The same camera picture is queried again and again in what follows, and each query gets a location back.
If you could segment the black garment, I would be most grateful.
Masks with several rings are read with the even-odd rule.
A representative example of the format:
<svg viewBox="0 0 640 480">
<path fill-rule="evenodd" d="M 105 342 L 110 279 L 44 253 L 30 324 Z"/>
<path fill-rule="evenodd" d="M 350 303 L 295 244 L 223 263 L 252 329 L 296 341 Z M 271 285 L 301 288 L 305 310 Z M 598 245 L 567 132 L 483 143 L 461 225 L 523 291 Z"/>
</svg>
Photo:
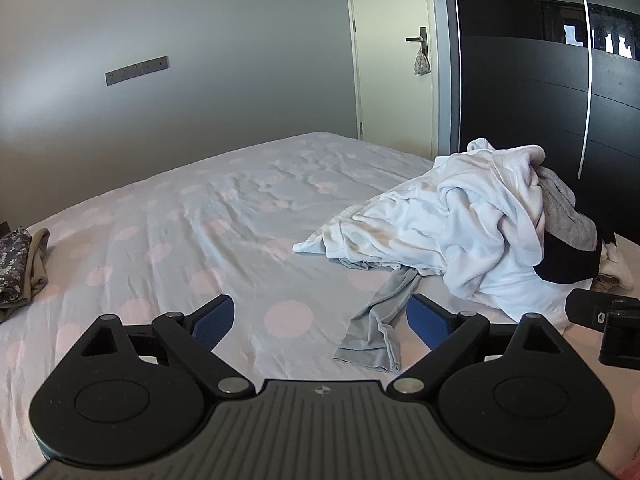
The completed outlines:
<svg viewBox="0 0 640 480">
<path fill-rule="evenodd" d="M 544 281 L 555 284 L 574 284 L 596 278 L 600 268 L 602 240 L 596 248 L 582 250 L 570 246 L 549 232 L 544 233 L 544 258 L 534 266 Z"/>
</svg>

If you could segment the grey door frame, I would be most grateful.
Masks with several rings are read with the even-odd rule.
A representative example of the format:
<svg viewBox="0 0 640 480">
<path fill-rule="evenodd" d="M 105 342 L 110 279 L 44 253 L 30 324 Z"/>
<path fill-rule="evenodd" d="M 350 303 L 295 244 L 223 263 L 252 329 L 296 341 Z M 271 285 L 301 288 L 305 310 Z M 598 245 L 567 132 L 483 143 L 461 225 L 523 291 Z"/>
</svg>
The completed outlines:
<svg viewBox="0 0 640 480">
<path fill-rule="evenodd" d="M 462 70 L 458 0 L 433 0 L 437 55 L 437 154 L 460 150 Z"/>
</svg>

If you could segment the light blue garment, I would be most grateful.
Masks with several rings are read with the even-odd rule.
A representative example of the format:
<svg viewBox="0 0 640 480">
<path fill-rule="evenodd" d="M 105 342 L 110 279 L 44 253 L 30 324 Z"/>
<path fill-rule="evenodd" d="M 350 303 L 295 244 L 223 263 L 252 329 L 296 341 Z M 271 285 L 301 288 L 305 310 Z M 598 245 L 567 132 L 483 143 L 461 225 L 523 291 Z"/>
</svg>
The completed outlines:
<svg viewBox="0 0 640 480">
<path fill-rule="evenodd" d="M 420 282 L 416 269 L 401 268 L 349 321 L 333 359 L 352 365 L 397 373 L 401 356 L 394 323 Z"/>
</svg>

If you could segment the beige folded garment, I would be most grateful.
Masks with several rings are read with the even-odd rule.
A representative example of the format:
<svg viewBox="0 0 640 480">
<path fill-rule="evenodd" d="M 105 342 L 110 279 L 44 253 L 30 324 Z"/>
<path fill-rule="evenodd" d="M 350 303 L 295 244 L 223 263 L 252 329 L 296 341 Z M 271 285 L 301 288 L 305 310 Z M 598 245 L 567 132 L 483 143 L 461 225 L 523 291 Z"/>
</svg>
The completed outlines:
<svg viewBox="0 0 640 480">
<path fill-rule="evenodd" d="M 4 307 L 1 306 L 2 323 L 6 322 L 18 309 L 30 304 L 35 296 L 40 294 L 49 283 L 48 274 L 44 267 L 44 260 L 46 260 L 50 231 L 43 228 L 35 232 L 35 234 L 30 234 L 30 236 L 32 237 L 32 242 L 29 247 L 22 296 L 15 304 L 9 304 Z"/>
</svg>

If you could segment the cream door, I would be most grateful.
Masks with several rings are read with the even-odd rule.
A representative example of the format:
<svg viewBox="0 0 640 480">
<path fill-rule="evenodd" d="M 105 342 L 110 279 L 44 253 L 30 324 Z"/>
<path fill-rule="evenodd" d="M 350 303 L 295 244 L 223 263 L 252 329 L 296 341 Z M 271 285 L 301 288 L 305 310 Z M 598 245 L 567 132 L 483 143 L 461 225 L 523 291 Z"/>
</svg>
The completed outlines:
<svg viewBox="0 0 640 480">
<path fill-rule="evenodd" d="M 437 68 L 433 0 L 349 0 L 360 139 L 431 158 L 437 144 Z M 427 27 L 431 73 L 416 76 Z"/>
</svg>

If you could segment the black wardrobe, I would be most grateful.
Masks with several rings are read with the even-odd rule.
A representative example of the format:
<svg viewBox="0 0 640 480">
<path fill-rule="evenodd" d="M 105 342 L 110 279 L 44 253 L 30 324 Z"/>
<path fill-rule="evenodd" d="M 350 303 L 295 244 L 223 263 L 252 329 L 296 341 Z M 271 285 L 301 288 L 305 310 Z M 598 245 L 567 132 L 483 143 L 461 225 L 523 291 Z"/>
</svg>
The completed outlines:
<svg viewBox="0 0 640 480">
<path fill-rule="evenodd" d="M 537 144 L 639 237 L 639 0 L 457 0 L 460 139 Z"/>
</svg>

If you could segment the dark floral folded garment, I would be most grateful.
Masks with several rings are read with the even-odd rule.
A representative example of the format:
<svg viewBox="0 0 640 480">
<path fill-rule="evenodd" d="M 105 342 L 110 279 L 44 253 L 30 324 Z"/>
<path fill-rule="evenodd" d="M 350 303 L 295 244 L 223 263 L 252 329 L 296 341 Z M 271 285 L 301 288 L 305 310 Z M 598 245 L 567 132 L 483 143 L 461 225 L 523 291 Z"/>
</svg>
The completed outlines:
<svg viewBox="0 0 640 480">
<path fill-rule="evenodd" d="M 2 307 L 15 304 L 22 296 L 26 266 L 32 237 L 24 229 L 9 232 L 1 239 L 1 289 Z"/>
</svg>

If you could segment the polka dot bed sheet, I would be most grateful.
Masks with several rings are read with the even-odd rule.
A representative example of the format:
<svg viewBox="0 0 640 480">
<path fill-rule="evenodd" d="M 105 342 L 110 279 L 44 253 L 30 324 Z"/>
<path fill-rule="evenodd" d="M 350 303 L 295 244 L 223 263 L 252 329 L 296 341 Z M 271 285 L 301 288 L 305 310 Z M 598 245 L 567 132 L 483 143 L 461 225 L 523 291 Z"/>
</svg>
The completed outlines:
<svg viewBox="0 0 640 480">
<path fill-rule="evenodd" d="M 126 323 L 235 303 L 217 348 L 254 382 L 380 378 L 334 359 L 349 319 L 387 280 L 294 244 L 345 208 L 427 172 L 421 157 L 329 133 L 242 148 L 170 170 L 47 219 L 48 284 L 1 326 L 1 474 L 43 462 L 28 404 L 102 313 Z"/>
</svg>

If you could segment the small hanging fabric pouch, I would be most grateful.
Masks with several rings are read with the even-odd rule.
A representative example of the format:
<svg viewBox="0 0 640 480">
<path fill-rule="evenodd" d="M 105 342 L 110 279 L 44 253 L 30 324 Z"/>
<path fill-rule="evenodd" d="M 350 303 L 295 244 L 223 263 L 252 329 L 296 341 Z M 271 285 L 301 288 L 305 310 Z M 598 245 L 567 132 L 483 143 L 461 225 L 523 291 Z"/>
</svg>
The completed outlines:
<svg viewBox="0 0 640 480">
<path fill-rule="evenodd" d="M 425 76 L 431 73 L 431 63 L 427 54 L 419 50 L 413 63 L 413 73 L 416 76 Z"/>
</svg>

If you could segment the white garment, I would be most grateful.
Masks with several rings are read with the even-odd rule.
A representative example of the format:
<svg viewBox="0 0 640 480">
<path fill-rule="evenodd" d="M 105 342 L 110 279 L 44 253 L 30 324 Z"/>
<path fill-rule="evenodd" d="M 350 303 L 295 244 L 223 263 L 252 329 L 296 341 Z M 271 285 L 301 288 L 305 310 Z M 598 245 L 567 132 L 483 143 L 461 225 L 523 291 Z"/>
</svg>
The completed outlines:
<svg viewBox="0 0 640 480">
<path fill-rule="evenodd" d="M 296 254 L 324 255 L 342 263 L 406 266 L 421 275 L 439 275 L 444 280 L 446 261 L 439 249 L 438 234 L 445 220 L 445 208 L 437 203 L 436 186 L 413 179 L 367 203 L 343 210 L 306 240 L 295 244 L 293 250 Z M 545 283 L 535 271 L 534 277 L 544 289 L 547 302 L 540 309 L 528 309 L 522 315 L 540 313 L 562 330 L 568 323 L 564 300 L 570 290 Z"/>
</svg>

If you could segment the grey knit garment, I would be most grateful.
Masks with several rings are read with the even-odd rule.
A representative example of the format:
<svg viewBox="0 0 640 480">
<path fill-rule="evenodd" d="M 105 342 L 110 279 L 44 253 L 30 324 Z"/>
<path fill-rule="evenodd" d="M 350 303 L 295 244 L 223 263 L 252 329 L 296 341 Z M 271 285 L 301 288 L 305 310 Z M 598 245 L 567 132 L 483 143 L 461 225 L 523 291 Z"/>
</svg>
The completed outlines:
<svg viewBox="0 0 640 480">
<path fill-rule="evenodd" d="M 576 209 L 576 196 L 551 169 L 536 168 L 544 198 L 546 231 L 571 248 L 594 252 L 598 244 L 596 224 Z"/>
</svg>

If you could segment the cream long sleeve shirt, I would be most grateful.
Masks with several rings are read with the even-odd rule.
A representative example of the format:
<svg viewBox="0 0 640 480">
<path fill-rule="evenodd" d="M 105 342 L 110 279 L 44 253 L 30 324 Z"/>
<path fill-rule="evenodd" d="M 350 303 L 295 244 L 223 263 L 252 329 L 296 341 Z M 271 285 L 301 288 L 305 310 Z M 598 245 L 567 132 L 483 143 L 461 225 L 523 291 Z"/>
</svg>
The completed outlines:
<svg viewBox="0 0 640 480">
<path fill-rule="evenodd" d="M 517 320 L 544 306 L 534 266 L 542 259 L 544 201 L 535 166 L 544 151 L 529 145 L 495 150 L 478 139 L 463 153 L 438 156 L 438 234 L 449 291 Z"/>
</svg>

